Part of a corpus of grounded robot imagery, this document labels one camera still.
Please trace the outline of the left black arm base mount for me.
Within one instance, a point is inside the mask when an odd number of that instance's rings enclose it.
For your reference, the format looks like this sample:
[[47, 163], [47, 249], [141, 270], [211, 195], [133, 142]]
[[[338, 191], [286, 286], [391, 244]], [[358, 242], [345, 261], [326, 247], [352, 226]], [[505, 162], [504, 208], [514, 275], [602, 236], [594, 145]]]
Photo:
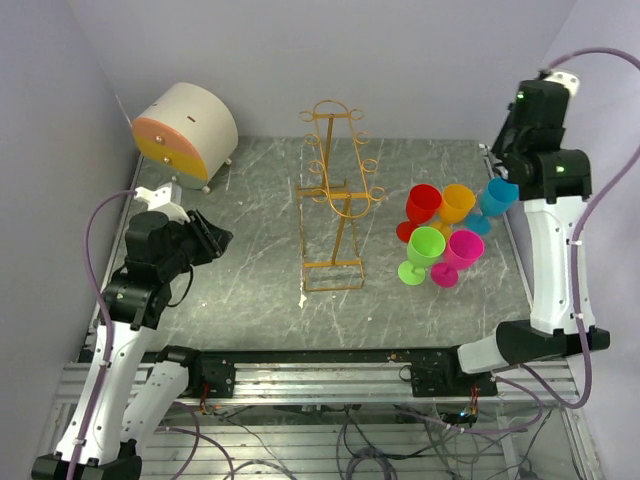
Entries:
[[231, 398], [236, 383], [234, 363], [226, 358], [203, 356], [196, 369], [194, 394], [211, 399]]

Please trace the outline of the blue plastic wine glass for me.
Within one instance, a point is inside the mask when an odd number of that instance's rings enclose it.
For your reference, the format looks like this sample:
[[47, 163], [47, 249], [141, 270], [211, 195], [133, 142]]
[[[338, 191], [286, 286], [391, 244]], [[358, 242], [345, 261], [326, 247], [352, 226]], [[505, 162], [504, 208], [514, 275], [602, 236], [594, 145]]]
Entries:
[[491, 230], [490, 219], [504, 214], [519, 199], [519, 187], [503, 178], [491, 179], [479, 199], [479, 214], [470, 214], [465, 221], [467, 229], [478, 235]]

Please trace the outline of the red plastic wine glass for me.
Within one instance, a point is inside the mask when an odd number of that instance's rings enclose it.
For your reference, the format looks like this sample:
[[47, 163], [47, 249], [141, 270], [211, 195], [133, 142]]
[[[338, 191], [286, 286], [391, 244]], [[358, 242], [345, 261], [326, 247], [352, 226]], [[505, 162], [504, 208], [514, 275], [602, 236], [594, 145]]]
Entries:
[[399, 240], [408, 243], [413, 231], [429, 221], [442, 204], [440, 191], [430, 184], [418, 184], [414, 186], [408, 195], [406, 202], [407, 220], [396, 227], [396, 235]]

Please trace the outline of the pink plastic wine glass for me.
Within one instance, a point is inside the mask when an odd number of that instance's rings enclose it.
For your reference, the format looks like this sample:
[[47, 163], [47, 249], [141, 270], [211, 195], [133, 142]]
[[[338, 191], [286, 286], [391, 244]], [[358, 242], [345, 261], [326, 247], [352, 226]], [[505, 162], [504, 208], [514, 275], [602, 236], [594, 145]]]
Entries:
[[452, 288], [459, 280], [459, 272], [472, 266], [485, 252], [483, 238], [473, 231], [462, 229], [451, 234], [442, 259], [430, 272], [433, 282], [442, 288]]

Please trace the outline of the orange plastic wine glass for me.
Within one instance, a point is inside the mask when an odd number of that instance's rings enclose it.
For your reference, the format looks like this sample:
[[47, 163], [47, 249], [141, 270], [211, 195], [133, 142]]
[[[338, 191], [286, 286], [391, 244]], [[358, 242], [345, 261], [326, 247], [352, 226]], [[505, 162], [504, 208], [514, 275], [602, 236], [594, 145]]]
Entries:
[[453, 233], [453, 225], [462, 222], [475, 206], [473, 191], [462, 184], [447, 185], [442, 193], [437, 219], [430, 226], [438, 230], [446, 241]]

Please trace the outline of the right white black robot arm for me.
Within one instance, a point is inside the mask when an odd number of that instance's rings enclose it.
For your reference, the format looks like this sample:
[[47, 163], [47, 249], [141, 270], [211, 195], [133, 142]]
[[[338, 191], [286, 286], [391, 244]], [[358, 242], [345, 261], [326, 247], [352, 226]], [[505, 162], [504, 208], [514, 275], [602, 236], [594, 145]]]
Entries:
[[581, 150], [564, 149], [563, 122], [579, 88], [576, 75], [550, 70], [519, 83], [491, 148], [505, 182], [519, 188], [531, 236], [534, 294], [526, 320], [504, 321], [485, 338], [458, 347], [440, 373], [450, 394], [465, 394], [476, 374], [609, 348], [589, 302], [579, 221], [592, 194]]

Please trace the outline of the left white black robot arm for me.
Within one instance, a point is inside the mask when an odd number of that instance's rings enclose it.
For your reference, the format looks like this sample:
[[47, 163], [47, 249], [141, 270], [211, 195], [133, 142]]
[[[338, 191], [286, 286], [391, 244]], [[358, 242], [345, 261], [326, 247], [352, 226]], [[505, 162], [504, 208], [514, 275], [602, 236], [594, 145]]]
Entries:
[[138, 367], [172, 298], [171, 283], [221, 257], [231, 232], [187, 212], [179, 221], [159, 211], [134, 215], [126, 256], [101, 295], [95, 353], [73, 418], [50, 454], [38, 457], [34, 479], [137, 479], [141, 453], [179, 397], [203, 387], [201, 354], [166, 347], [137, 394]]

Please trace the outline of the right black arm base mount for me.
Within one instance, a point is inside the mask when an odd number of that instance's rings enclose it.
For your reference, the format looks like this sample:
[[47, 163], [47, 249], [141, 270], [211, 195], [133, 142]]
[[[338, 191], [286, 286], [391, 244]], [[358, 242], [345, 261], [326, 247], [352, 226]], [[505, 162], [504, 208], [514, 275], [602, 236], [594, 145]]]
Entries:
[[407, 363], [400, 378], [410, 385], [414, 398], [494, 397], [498, 390], [488, 372], [466, 374], [461, 370], [457, 348], [409, 349], [396, 353], [394, 359]]

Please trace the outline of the green plastic wine glass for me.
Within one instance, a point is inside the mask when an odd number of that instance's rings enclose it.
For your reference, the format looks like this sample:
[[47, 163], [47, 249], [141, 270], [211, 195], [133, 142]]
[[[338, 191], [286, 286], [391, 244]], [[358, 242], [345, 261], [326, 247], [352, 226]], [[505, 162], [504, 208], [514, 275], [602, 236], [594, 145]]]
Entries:
[[400, 280], [410, 286], [423, 283], [427, 269], [439, 260], [445, 247], [445, 237], [438, 229], [430, 226], [416, 228], [407, 244], [407, 259], [397, 270]]

